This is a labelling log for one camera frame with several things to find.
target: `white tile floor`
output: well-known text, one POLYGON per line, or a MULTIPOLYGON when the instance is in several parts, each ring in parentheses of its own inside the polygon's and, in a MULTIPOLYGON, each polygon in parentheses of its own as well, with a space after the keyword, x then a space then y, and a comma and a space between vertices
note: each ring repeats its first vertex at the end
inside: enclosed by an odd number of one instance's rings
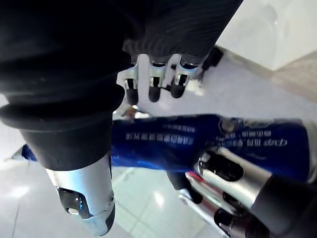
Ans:
MULTIPOLYGON (((218 113, 236 117, 317 118, 316 103, 285 91, 226 58, 215 71, 206 74, 202 89, 191 83, 182 98, 175 100, 162 91, 161 99, 151 103, 146 57, 140 58, 140 66, 139 106, 156 116, 218 113)), ((20 138, 11 138, 12 145, 15 140, 20 142, 20 138)), ((113 174, 116 218, 107 237, 217 237, 215 231, 178 200, 164 172, 114 168, 113 174)), ((91 237, 63 211, 54 187, 38 163, 28 165, 27 161, 2 159, 0 180, 0 237, 12 237, 18 207, 14 238, 91 237)))

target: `blue label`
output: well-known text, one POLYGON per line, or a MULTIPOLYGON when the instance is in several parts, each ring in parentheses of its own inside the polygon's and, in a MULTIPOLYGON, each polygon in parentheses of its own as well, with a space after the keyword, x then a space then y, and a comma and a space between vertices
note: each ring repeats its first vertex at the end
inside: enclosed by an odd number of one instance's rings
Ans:
POLYGON ((310 152, 300 120, 239 119, 218 115, 114 121, 115 166, 187 172, 209 146, 223 146, 274 174, 305 181, 310 152))

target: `silver robotic finger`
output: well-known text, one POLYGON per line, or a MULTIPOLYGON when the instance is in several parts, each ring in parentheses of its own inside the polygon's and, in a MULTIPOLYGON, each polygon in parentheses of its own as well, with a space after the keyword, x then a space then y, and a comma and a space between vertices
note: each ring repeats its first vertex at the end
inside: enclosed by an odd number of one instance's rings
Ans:
POLYGON ((232 206, 230 203, 224 200, 223 191, 216 189, 215 187, 206 184, 204 181, 199 181, 195 177, 191 176, 189 173, 186 174, 186 178, 191 183, 192 187, 200 194, 202 194, 206 199, 215 204, 216 206, 222 208, 226 212, 232 215, 239 216, 240 212, 232 206))
POLYGON ((65 211, 95 236, 108 233, 115 217, 109 155, 77 170, 46 169, 65 211))
POLYGON ((205 151, 194 169, 204 180, 237 199, 247 209, 252 207, 272 175, 223 147, 205 151))
POLYGON ((196 212, 205 222, 207 222, 208 225, 210 225, 213 229, 218 231, 221 237, 230 238, 227 235, 227 233, 215 223, 214 215, 219 210, 218 206, 209 203, 205 199, 203 199, 200 204, 196 204, 186 194, 180 194, 178 197, 184 204, 186 204, 190 209, 196 212))

